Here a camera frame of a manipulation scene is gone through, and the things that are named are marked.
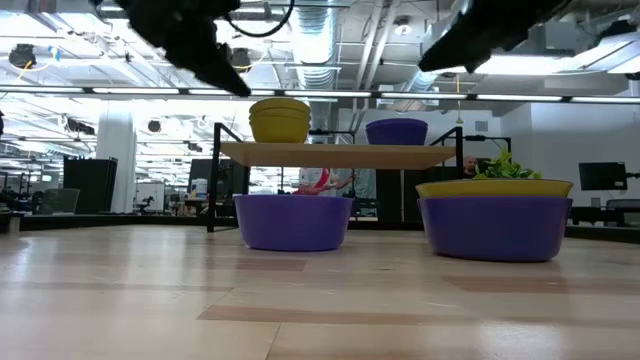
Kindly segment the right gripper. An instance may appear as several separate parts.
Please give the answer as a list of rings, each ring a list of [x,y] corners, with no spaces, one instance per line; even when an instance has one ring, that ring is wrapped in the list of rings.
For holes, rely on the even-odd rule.
[[[424,72],[463,66],[467,73],[491,59],[492,50],[511,50],[528,38],[529,29],[548,21],[571,0],[463,1],[449,31],[423,54]]]

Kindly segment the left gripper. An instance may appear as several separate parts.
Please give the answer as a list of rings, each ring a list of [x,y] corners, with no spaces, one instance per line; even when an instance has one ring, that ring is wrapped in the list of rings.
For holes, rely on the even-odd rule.
[[[250,88],[216,39],[214,20],[240,7],[239,0],[115,0],[129,25],[165,51],[174,66],[198,70],[198,79],[240,97]]]

